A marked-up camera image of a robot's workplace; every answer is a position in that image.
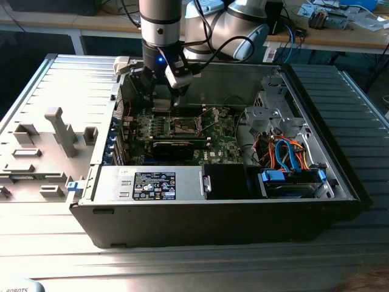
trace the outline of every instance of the power supply label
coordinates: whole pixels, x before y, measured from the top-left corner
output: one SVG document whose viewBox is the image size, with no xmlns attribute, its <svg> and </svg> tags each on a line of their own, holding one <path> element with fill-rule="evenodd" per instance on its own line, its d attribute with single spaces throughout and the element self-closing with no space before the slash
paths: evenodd
<svg viewBox="0 0 389 292">
<path fill-rule="evenodd" d="M 175 200 L 175 172 L 135 172 L 134 200 Z"/>
</svg>

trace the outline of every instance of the green circuit board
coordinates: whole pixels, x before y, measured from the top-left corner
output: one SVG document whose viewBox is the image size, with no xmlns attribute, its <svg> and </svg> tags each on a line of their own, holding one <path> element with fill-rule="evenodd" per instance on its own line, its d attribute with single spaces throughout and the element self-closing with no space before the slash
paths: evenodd
<svg viewBox="0 0 389 292">
<path fill-rule="evenodd" d="M 154 116 L 142 112 L 133 117 L 133 124 L 128 136 L 130 165 L 202 165 L 202 164 L 241 164 L 242 153 L 234 137 L 233 116 L 226 109 L 217 108 L 218 121 L 215 122 L 215 111 L 195 117 Z M 191 159 L 172 159 L 160 161 L 153 157 L 153 143 L 156 138 L 172 141 L 179 137 L 182 143 L 194 145 Z"/>
</svg>

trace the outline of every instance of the motherboard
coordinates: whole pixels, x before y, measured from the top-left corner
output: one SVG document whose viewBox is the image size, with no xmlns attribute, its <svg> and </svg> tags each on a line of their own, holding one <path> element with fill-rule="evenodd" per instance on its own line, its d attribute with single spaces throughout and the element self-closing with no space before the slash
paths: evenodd
<svg viewBox="0 0 389 292">
<path fill-rule="evenodd" d="M 128 119 L 129 165 L 241 164 L 230 109 L 142 109 Z"/>
</svg>

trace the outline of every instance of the wooden desk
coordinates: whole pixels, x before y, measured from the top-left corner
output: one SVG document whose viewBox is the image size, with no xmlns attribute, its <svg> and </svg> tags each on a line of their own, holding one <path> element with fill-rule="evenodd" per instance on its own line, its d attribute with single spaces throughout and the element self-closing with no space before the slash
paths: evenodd
<svg viewBox="0 0 389 292">
<path fill-rule="evenodd" d="M 304 0 L 286 0 L 286 9 L 291 16 L 291 19 L 297 26 L 308 31 L 307 37 L 301 46 L 304 49 L 381 54 L 389 41 L 388 32 L 386 30 L 371 32 L 353 23 L 350 23 L 345 30 L 310 29 L 308 27 L 308 19 L 295 14 L 298 12 L 302 3 L 304 3 Z M 62 13 L 14 12 L 8 4 L 6 4 L 5 7 L 9 14 L 12 15 L 26 32 L 69 35 L 72 38 L 75 52 L 78 55 L 84 54 L 82 36 L 120 38 L 141 37 L 140 31 L 127 19 L 117 15 L 110 15 L 104 11 L 100 11 L 96 16 L 78 16 Z M 375 12 L 377 14 L 389 14 L 389 9 L 387 7 L 382 8 L 378 6 Z M 1 6 L 0 30 L 21 31 Z M 185 32 L 184 18 L 183 21 L 181 21 L 181 32 L 182 34 Z M 264 61 L 272 61 L 277 49 L 280 46 L 284 46 L 288 39 L 289 37 L 286 32 L 268 36 L 265 43 L 267 50 Z"/>
</svg>

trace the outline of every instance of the blue cable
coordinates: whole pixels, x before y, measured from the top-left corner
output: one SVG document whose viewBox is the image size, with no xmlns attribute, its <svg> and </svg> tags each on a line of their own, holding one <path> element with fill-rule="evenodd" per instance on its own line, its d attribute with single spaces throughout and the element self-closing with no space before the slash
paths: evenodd
<svg viewBox="0 0 389 292">
<path fill-rule="evenodd" d="M 275 144 L 275 159 L 277 160 L 278 164 L 280 164 L 287 172 L 289 172 L 289 168 L 285 164 L 283 164 L 283 162 L 280 158 L 280 155 L 278 153 L 278 151 L 280 150 L 280 147 L 281 147 L 281 143 L 286 143 L 286 145 L 287 145 L 287 149 L 289 151 L 289 157 L 290 157 L 293 169 L 296 169 L 297 172 L 301 172 L 300 166 L 298 166 L 298 163 L 294 159 L 293 147 L 287 140 L 279 140 L 277 142 L 277 144 Z"/>
<path fill-rule="evenodd" d="M 289 30 L 289 33 L 291 34 L 291 40 L 292 40 L 291 49 L 289 50 L 289 54 L 287 55 L 287 57 L 286 57 L 286 59 L 284 61 L 284 63 L 286 63 L 289 60 L 289 58 L 291 57 L 291 54 L 292 54 L 292 49 L 293 49 L 293 44 L 294 44 L 294 36 L 293 36 L 292 29 L 289 26 L 287 26 L 286 24 L 284 24 L 284 26 L 286 26 L 286 28 Z"/>
</svg>

